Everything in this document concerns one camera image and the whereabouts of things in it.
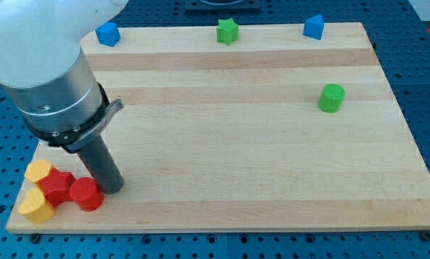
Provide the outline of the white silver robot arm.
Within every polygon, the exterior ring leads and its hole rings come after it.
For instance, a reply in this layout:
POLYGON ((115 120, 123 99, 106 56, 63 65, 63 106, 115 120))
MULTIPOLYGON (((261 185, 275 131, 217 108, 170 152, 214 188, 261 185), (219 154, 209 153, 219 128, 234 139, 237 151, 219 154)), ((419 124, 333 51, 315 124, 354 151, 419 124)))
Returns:
POLYGON ((128 0, 0 0, 0 84, 28 125, 67 132, 103 104, 81 39, 128 0))

